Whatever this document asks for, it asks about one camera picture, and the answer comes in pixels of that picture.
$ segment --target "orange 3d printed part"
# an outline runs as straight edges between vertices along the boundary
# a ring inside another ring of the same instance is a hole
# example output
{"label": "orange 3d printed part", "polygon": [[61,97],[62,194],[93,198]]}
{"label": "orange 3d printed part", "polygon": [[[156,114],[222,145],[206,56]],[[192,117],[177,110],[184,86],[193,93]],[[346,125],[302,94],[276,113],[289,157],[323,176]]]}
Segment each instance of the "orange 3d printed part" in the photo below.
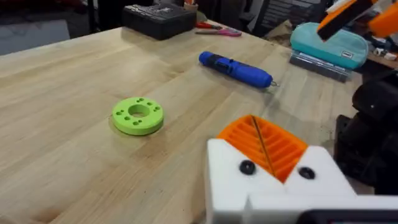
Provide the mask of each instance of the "orange 3d printed part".
{"label": "orange 3d printed part", "polygon": [[282,183],[308,147],[293,134],[253,115],[232,122],[217,138],[229,142]]}

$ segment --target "teal pouch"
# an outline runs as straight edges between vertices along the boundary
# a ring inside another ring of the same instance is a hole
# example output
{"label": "teal pouch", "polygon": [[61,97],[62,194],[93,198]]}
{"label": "teal pouch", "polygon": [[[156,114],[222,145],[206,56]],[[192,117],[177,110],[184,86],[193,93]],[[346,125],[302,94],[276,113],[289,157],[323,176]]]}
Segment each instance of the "teal pouch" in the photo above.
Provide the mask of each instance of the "teal pouch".
{"label": "teal pouch", "polygon": [[318,25],[308,22],[297,26],[290,37],[292,48],[343,68],[362,66],[368,56],[368,43],[363,37],[339,30],[324,42],[317,34]]}

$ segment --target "blue handle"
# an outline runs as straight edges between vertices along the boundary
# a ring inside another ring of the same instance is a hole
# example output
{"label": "blue handle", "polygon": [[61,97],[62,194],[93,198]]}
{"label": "blue handle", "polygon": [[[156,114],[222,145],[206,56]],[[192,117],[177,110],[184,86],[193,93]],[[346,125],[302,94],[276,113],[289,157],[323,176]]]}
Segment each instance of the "blue handle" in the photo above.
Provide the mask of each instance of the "blue handle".
{"label": "blue handle", "polygon": [[199,61],[204,66],[213,68],[257,88],[267,88],[272,83],[272,76],[266,71],[211,52],[200,54]]}

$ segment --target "clutter in background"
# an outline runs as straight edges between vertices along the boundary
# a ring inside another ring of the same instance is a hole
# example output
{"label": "clutter in background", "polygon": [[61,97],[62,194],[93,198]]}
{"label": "clutter in background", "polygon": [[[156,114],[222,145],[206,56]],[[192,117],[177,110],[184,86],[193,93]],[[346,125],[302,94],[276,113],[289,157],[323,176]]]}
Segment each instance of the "clutter in background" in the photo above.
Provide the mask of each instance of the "clutter in background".
{"label": "clutter in background", "polygon": [[263,39],[270,42],[290,47],[290,36],[293,32],[293,25],[289,20],[279,24],[279,26],[272,29],[268,34],[266,34]]}

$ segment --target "wooden workbench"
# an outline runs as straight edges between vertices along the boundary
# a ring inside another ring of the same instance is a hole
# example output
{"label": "wooden workbench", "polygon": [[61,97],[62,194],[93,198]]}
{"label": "wooden workbench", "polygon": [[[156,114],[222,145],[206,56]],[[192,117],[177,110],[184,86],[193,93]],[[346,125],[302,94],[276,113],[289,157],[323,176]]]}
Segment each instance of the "wooden workbench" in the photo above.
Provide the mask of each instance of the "wooden workbench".
{"label": "wooden workbench", "polygon": [[[203,67],[204,50],[263,68],[281,87],[261,92]],[[127,29],[0,57],[0,223],[191,223],[205,210],[206,140],[245,114],[333,148],[361,77],[343,84],[289,57],[247,34],[156,41]],[[161,130],[113,127],[113,106],[132,96],[163,106]]]}

